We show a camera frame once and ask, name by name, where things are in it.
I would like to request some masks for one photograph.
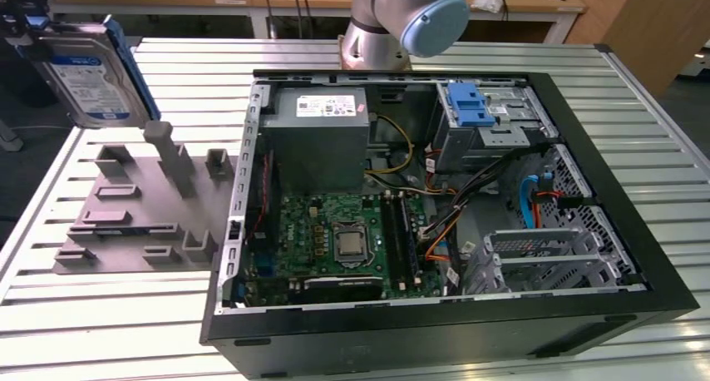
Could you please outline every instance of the power supply label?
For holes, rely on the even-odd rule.
[[[55,56],[49,65],[86,115],[103,120],[127,118],[127,105],[109,83],[113,76],[99,58]]]
[[[300,96],[296,116],[356,116],[354,96]]]

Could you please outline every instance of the white desk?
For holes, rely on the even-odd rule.
[[[332,41],[145,39],[134,54],[173,139],[193,155],[238,150],[253,68],[338,65]],[[405,369],[342,379],[473,377],[599,381],[707,379],[710,167],[612,56],[589,46],[458,44],[416,70],[548,72],[701,308],[573,358]],[[63,234],[103,143],[154,155],[135,129],[74,129],[0,254],[0,379],[226,381],[234,370],[197,344],[206,272],[53,275]]]

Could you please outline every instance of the open computer tower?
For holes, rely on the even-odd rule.
[[[254,72],[201,342],[249,379],[577,354],[697,307],[548,75]]]

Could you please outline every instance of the blue cable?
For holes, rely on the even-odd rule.
[[[524,226],[528,229],[535,228],[535,219],[532,218],[532,210],[529,209],[529,205],[528,205],[527,186],[528,186],[528,183],[536,183],[536,182],[537,182],[537,176],[535,175],[527,176],[520,182],[520,191],[517,194],[519,200],[520,200],[520,212],[523,213]]]

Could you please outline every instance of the metal workbench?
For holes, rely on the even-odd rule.
[[[332,41],[145,39],[135,60],[173,138],[238,150],[253,68],[336,68]],[[547,72],[701,308],[573,358],[338,376],[521,380],[710,377],[710,166],[613,55],[591,46],[462,43],[417,70]],[[138,130],[74,129],[0,254],[0,379],[238,379],[197,344],[208,272],[53,275],[103,143],[154,155]]]

